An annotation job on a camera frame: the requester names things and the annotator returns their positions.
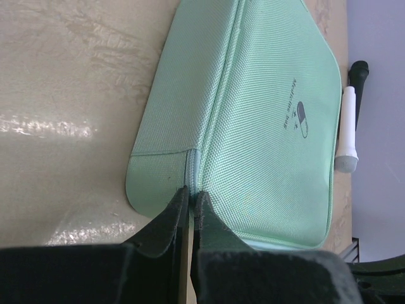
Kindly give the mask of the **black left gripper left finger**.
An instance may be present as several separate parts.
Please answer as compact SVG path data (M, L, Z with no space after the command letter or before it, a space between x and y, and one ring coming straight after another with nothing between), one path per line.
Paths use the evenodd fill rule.
M185 303L189 192L120 244L1 250L2 303Z

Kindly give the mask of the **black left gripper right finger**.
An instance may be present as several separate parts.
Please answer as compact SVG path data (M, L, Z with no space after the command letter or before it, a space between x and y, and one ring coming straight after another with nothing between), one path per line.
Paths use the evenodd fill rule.
M196 199L190 276L198 303L362 303L347 264L329 251L254 250Z

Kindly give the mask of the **mint green medicine case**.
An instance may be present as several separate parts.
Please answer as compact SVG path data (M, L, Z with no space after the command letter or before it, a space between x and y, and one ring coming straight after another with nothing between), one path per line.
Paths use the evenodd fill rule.
M254 248L319 248L332 218L339 66L304 1L181 1L131 152L153 218L209 193Z

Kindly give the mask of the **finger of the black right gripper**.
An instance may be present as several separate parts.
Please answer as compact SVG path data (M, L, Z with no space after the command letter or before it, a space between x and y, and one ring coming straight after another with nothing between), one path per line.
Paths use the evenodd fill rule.
M375 262L349 263L363 303L405 304L404 255Z

